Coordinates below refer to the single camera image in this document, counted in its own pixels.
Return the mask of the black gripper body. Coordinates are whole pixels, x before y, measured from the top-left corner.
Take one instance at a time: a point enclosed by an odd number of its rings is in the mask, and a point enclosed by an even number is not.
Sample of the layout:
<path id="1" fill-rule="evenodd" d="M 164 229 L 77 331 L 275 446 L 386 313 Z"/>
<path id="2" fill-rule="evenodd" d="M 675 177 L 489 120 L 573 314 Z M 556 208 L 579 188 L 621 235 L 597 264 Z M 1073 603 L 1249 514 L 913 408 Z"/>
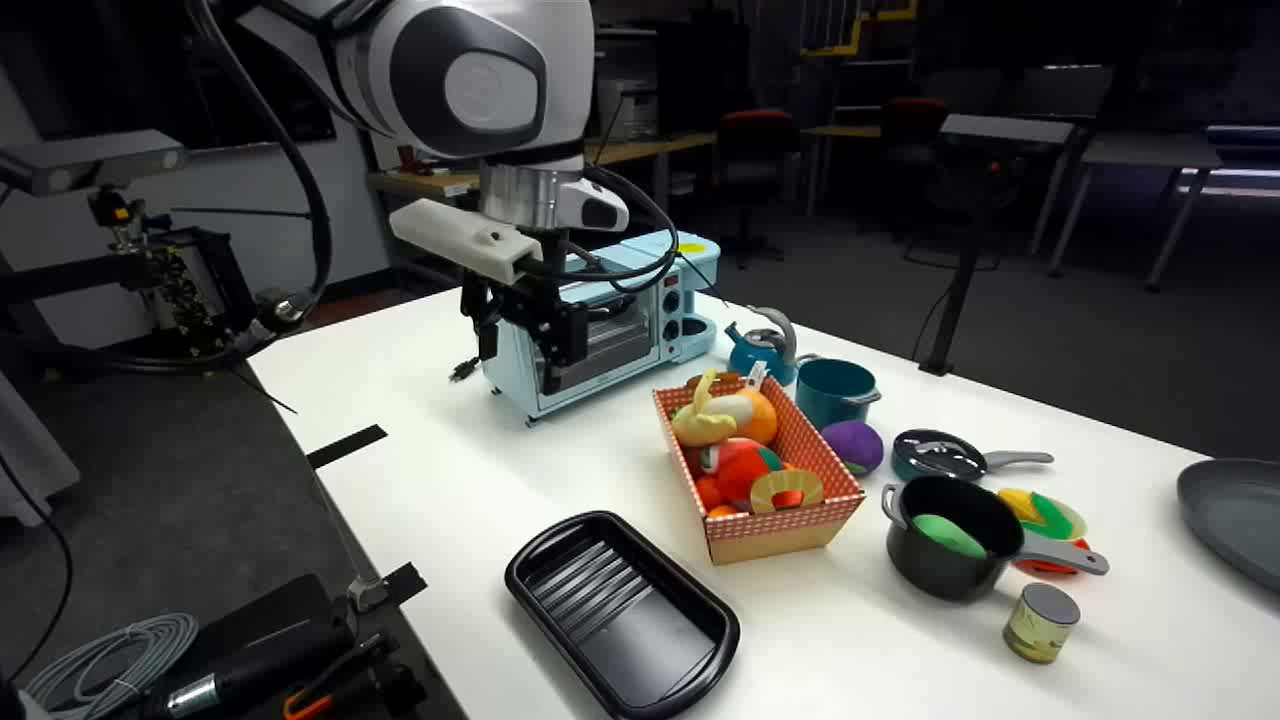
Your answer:
<path id="1" fill-rule="evenodd" d="M 530 264 L 511 286 L 502 286 L 497 281 L 482 281 L 476 270 L 463 270 L 458 313 L 467 320 L 476 313 L 499 313 L 499 320 L 497 320 L 497 355 L 479 362 L 482 371 L 528 369 L 537 375 L 537 389 L 540 389 L 537 331 L 548 320 L 579 320 L 584 325 L 584 355 L 587 355 L 587 313 L 559 294 L 559 286 L 563 286 L 559 261 L 563 261 L 563 251 L 552 251 L 548 261 Z"/>

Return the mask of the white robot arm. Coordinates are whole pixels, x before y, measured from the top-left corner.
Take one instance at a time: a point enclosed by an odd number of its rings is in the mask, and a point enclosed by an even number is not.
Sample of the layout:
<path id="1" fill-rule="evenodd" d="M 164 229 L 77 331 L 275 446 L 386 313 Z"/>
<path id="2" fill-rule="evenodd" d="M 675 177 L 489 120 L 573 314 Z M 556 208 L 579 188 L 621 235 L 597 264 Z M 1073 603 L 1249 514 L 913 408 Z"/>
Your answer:
<path id="1" fill-rule="evenodd" d="M 463 270 L 479 359 L 499 352 L 499 320 L 548 369 L 587 355 L 556 240 L 627 222 L 623 195 L 584 164 L 590 0 L 250 0 L 233 19 L 348 123 L 479 166 L 476 208 L 413 198 L 386 217 L 398 243 Z"/>

